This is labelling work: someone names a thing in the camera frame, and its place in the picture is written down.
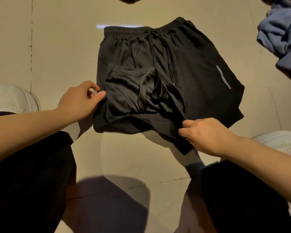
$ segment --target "black running shorts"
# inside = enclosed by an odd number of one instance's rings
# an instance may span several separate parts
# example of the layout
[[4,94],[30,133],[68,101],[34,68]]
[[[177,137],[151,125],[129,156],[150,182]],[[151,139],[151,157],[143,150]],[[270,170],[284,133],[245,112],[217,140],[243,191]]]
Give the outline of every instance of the black running shorts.
[[244,86],[213,43],[192,22],[177,18],[161,28],[106,27],[97,84],[107,92],[93,116],[97,132],[155,130],[183,153],[182,121],[213,117],[230,127]]

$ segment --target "elastic waistband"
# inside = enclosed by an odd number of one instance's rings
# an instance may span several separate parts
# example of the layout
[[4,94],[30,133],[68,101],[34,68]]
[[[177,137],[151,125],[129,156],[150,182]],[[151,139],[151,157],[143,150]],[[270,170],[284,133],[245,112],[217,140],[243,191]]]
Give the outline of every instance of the elastic waistband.
[[170,30],[173,27],[181,26],[185,21],[186,20],[183,19],[182,17],[178,17],[171,23],[168,23],[160,28],[151,28],[151,27],[127,28],[127,27],[110,26],[110,27],[105,27],[104,34],[106,37],[107,35],[116,35],[116,36],[142,35],[142,34],[148,33],[149,31],[156,32],[156,33],[165,32],[165,31]]

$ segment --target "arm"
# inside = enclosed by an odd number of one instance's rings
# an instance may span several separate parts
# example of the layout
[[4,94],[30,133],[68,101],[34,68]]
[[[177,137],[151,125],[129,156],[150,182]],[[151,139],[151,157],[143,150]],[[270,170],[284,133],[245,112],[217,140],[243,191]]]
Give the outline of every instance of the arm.
[[239,137],[214,118],[186,120],[179,134],[203,153],[229,159],[245,168],[291,203],[291,156]]
[[0,116],[0,161],[93,112],[105,91],[91,81],[69,88],[53,110]]

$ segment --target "blue cloth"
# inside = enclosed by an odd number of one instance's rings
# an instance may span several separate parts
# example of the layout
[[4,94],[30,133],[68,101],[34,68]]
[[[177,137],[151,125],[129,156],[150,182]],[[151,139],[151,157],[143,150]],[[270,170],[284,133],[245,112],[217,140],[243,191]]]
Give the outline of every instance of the blue cloth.
[[274,6],[258,31],[257,41],[279,58],[276,66],[291,77],[291,8]]

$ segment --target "hand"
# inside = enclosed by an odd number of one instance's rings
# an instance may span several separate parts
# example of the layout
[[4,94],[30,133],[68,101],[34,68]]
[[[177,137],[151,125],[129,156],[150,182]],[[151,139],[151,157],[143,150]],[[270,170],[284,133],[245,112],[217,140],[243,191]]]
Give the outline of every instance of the hand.
[[62,112],[71,124],[92,113],[97,108],[98,103],[105,97],[105,91],[94,94],[89,90],[90,88],[96,92],[100,91],[99,86],[95,83],[85,81],[77,87],[69,88],[60,99],[57,110]]
[[198,151],[212,156],[230,155],[242,139],[214,118],[185,120],[182,124],[179,135],[186,137]]

